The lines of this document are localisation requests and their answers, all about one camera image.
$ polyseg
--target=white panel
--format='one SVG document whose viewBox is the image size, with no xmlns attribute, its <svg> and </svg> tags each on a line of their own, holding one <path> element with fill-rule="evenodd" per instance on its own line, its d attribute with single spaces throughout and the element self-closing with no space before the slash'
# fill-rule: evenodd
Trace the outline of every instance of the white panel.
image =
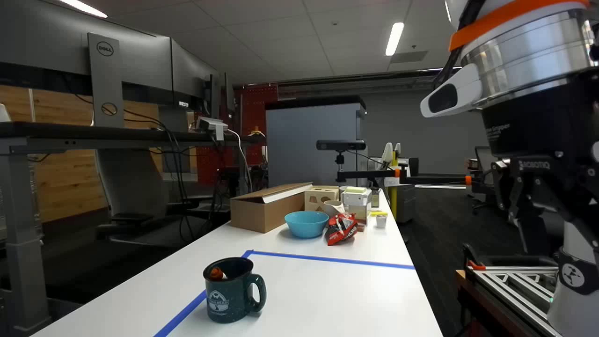
<svg viewBox="0 0 599 337">
<path fill-rule="evenodd" d="M 116 14 L 112 20 L 136 29 L 168 33 L 217 26 L 196 3 L 172 3 L 153 9 Z"/>
<path fill-rule="evenodd" d="M 331 31 L 320 35 L 325 54 L 331 61 L 342 58 L 376 59 L 383 52 L 380 43 L 380 29 L 357 29 L 357 31 Z"/>
<path fill-rule="evenodd" d="M 441 18 L 443 22 L 447 22 L 445 5 L 441 0 L 413 0 L 413 3 L 409 7 L 409 18 L 419 18 L 419 16 L 436 16 L 436 18 Z"/>
<path fill-rule="evenodd" d="M 301 35 L 310 35 L 316 39 L 316 31 L 307 14 L 288 16 L 288 18 L 275 18 L 263 22 L 250 22 L 250 24 L 232 24 L 226 26 L 228 31 L 237 35 L 245 43 L 275 43 L 280 39 L 293 39 Z"/>
<path fill-rule="evenodd" d="M 312 35 L 299 35 L 277 43 L 254 43 L 252 48 L 263 58 L 297 58 L 299 54 L 320 52 L 320 41 Z"/>
<path fill-rule="evenodd" d="M 380 5 L 387 1 L 396 1 L 398 5 L 408 7 L 409 0 L 303 0 L 310 13 L 344 9 L 355 5 Z"/>
<path fill-rule="evenodd" d="M 340 29 L 385 28 L 395 20 L 402 20 L 406 5 L 402 1 L 383 1 L 380 5 L 359 5 L 338 11 L 312 13 L 318 33 Z"/>
<path fill-rule="evenodd" d="M 331 76 L 333 71 L 323 52 L 303 52 L 293 56 L 265 58 L 286 78 Z"/>
<path fill-rule="evenodd" d="M 336 74 L 359 74 L 359 72 L 385 72 L 389 67 L 387 59 L 336 59 L 333 61 Z"/>
<path fill-rule="evenodd" d="M 220 24 L 260 22 L 305 13 L 301 0 L 198 0 L 196 3 Z"/>
<path fill-rule="evenodd" d="M 179 41 L 183 44 L 189 44 L 189 50 L 194 56 L 219 71 L 230 71 L 232 76 L 235 74 L 235 71 L 271 71 L 271 67 L 260 56 L 256 56 L 245 44 L 239 44 L 235 37 L 219 28 L 181 31 Z"/>
<path fill-rule="evenodd" d="M 106 9 L 110 13 L 132 13 L 140 9 L 149 7 L 168 7 L 172 3 L 185 3 L 192 0 L 104 0 L 104 5 L 97 5 L 97 1 L 91 1 L 91 5 Z"/>
</svg>

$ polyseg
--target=cardboard box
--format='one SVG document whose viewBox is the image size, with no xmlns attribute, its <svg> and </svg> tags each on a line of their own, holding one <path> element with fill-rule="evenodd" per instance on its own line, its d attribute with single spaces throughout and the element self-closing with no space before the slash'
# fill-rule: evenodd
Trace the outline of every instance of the cardboard box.
<svg viewBox="0 0 599 337">
<path fill-rule="evenodd" d="M 327 211 L 325 202 L 340 204 L 336 185 L 312 185 L 305 190 L 305 209 Z"/>
<path fill-rule="evenodd" d="M 368 219 L 370 189 L 365 187 L 342 187 L 340 200 L 350 213 L 355 213 L 359 220 Z"/>
<path fill-rule="evenodd" d="M 303 209 L 303 192 L 310 183 L 277 185 L 230 200 L 230 224 L 267 232 L 284 222 L 284 215 Z"/>
</svg>

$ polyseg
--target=blue tape line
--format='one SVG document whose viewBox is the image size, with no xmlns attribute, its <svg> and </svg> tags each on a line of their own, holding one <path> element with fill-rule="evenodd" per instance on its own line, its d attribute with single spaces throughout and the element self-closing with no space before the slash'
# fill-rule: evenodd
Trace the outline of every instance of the blue tape line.
<svg viewBox="0 0 599 337">
<path fill-rule="evenodd" d="M 318 262 L 335 262 L 335 263 L 395 267 L 395 269 L 415 269 L 409 263 L 387 263 L 387 262 L 372 262 L 372 260 L 327 258 L 327 256 L 316 256 L 316 254 L 286 254 L 286 252 L 254 250 L 254 248 L 247 248 L 241 256 L 249 258 L 250 254 L 277 256 L 277 258 L 295 258 L 295 260 L 318 260 Z M 155 333 L 155 337 L 170 335 L 204 299 L 205 299 L 205 290 L 200 292 L 189 305 L 185 305 L 161 331 Z"/>
<path fill-rule="evenodd" d="M 175 325 L 179 325 L 202 301 L 205 299 L 205 290 L 200 292 L 183 310 L 179 310 L 155 337 L 166 337 Z"/>
<path fill-rule="evenodd" d="M 335 263 L 357 263 L 357 265 L 395 267 L 395 269 L 415 269 L 415 267 L 409 265 L 409 263 L 389 263 L 389 262 L 372 262 L 372 260 L 329 258 L 329 256 L 316 256 L 316 254 L 286 254 L 286 252 L 273 252 L 273 250 L 252 250 L 252 254 L 277 256 L 277 258 L 295 258 L 295 260 L 335 262 Z"/>
</svg>

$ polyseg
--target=ceiling light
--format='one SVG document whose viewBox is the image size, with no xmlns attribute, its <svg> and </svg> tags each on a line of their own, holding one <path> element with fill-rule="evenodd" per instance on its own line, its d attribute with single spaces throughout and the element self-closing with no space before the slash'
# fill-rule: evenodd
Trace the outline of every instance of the ceiling light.
<svg viewBox="0 0 599 337">
<path fill-rule="evenodd" d="M 389 41 L 387 41 L 387 48 L 385 48 L 385 56 L 393 56 L 400 39 L 400 33 L 404 31 L 404 22 L 395 22 L 391 26 L 391 33 L 389 33 Z"/>
<path fill-rule="evenodd" d="M 76 7 L 78 11 L 84 11 L 84 13 L 93 14 L 93 16 L 101 16 L 101 18 L 106 18 L 106 16 L 108 16 L 108 14 L 104 14 L 102 11 L 99 11 L 99 9 L 84 3 L 84 1 L 80 1 L 80 0 L 59 0 L 59 1 L 63 1 L 63 3 L 67 3 L 67 5 L 71 5 L 71 7 Z"/>
</svg>

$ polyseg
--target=white table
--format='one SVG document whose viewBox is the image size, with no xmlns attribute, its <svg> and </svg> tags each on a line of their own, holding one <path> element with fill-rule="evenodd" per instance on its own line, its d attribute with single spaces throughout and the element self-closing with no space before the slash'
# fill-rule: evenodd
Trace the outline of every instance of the white table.
<svg viewBox="0 0 599 337">
<path fill-rule="evenodd" d="M 215 323 L 202 301 L 202 269 L 222 256 L 249 254 L 265 278 L 260 316 Z M 292 239 L 286 226 L 267 234 L 220 226 L 136 277 L 82 305 L 39 337 L 112 335 L 409 335 L 439 337 L 395 219 L 385 228 L 327 247 Z"/>
</svg>

